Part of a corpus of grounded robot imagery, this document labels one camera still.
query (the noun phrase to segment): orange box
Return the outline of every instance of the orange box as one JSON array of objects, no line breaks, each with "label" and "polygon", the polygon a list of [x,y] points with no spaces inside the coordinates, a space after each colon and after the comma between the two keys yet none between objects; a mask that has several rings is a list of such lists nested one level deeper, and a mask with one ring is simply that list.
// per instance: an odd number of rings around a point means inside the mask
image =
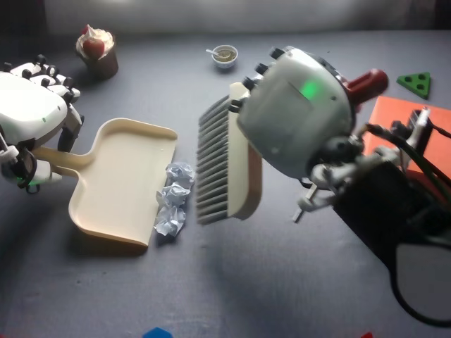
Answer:
[{"label": "orange box", "polygon": [[[424,104],[403,101],[391,97],[380,96],[374,106],[369,122],[374,125],[382,125],[390,129],[392,122],[399,120],[405,125],[409,122],[410,115],[415,109],[422,109]],[[451,132],[451,110],[426,105],[431,110],[431,119],[434,125]],[[394,147],[390,142],[380,139],[377,136],[366,133],[364,136],[365,151],[364,154],[370,154],[374,148],[380,145]],[[430,162],[439,168],[448,177],[451,176],[451,139],[439,134],[436,130],[432,131],[428,146],[424,152]],[[438,194],[435,187],[430,183],[418,166],[411,161],[407,169],[407,177],[420,181],[432,192]]]}]

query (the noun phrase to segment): gray tablecloth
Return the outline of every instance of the gray tablecloth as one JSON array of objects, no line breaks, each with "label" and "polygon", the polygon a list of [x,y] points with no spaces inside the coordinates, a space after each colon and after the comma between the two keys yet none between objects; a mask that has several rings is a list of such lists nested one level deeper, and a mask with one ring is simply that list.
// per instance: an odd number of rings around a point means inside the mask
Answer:
[{"label": "gray tablecloth", "polygon": [[[451,107],[449,32],[345,32],[313,35],[118,37],[117,76],[89,79],[74,39],[51,44],[0,40],[18,63],[38,51],[82,90],[86,116],[74,152],[92,145],[100,125],[126,117],[174,129],[175,160],[195,164],[197,119],[231,82],[269,62],[272,46],[293,45],[326,58],[343,75],[381,68],[386,95],[423,102],[395,83],[429,71],[431,104]],[[239,63],[218,73],[205,48],[237,47]],[[369,119],[374,101],[359,114]],[[151,238],[147,251],[99,241],[71,222],[75,180],[29,196],[0,180],[0,333],[8,338],[141,337],[159,326],[176,338],[449,337],[407,315],[392,295],[384,265],[332,212],[291,222],[299,183],[264,165],[264,192],[244,222],[202,227],[194,201],[174,242]]]}]

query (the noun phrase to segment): cupcake frosting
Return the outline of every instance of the cupcake frosting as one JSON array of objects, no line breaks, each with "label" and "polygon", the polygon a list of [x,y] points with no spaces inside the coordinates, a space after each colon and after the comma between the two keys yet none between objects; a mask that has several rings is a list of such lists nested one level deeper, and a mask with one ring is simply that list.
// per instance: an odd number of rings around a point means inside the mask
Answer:
[{"label": "cupcake frosting", "polygon": [[95,30],[91,26],[87,25],[86,33],[84,33],[81,37],[78,38],[77,44],[75,45],[75,48],[77,49],[77,51],[80,54],[82,54],[85,58],[87,58],[87,56],[86,56],[85,52],[83,51],[83,44],[90,37],[93,37],[95,39],[99,39],[99,40],[101,40],[104,43],[105,49],[104,49],[103,55],[101,56],[102,58],[105,55],[107,55],[107,53],[114,46],[113,36],[111,35],[110,32],[106,32],[104,30]]}]

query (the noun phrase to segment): brush bristles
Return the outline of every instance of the brush bristles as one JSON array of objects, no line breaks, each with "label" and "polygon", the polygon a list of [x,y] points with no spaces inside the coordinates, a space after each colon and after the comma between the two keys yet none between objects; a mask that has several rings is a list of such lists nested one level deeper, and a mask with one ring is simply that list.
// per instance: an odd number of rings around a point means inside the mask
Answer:
[{"label": "brush bristles", "polygon": [[225,97],[199,119],[197,220],[209,224],[228,217],[228,107]]}]

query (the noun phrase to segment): white bowl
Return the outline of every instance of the white bowl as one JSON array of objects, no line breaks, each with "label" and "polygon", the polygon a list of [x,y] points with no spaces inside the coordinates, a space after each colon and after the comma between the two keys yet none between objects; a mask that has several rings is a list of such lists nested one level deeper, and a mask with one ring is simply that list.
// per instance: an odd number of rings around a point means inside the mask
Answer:
[{"label": "white bowl", "polygon": [[212,55],[211,55],[211,58],[213,59],[214,64],[216,65],[216,67],[222,68],[222,69],[226,69],[226,68],[231,68],[231,67],[233,67],[233,66],[236,64],[237,59],[238,59],[238,50],[237,50],[234,46],[231,46],[231,45],[229,45],[229,44],[222,44],[222,45],[217,46],[217,47],[215,47],[215,48],[213,49],[213,51],[216,51],[216,52],[217,52],[217,51],[223,51],[223,50],[227,50],[227,51],[230,51],[230,52],[235,53],[235,58],[234,58],[233,60],[223,62],[223,61],[219,61],[219,60],[212,54]]}]

